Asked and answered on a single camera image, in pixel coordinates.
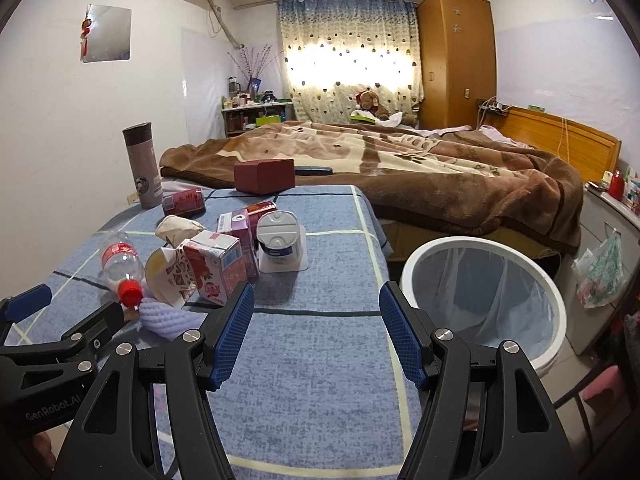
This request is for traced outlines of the left hand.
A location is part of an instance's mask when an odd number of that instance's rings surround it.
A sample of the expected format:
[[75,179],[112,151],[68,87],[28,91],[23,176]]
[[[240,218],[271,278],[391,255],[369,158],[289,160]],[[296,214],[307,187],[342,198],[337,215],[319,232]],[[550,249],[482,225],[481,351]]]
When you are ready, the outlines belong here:
[[52,451],[52,441],[46,432],[35,434],[32,438],[32,445],[49,470],[53,469],[56,462],[55,454]]

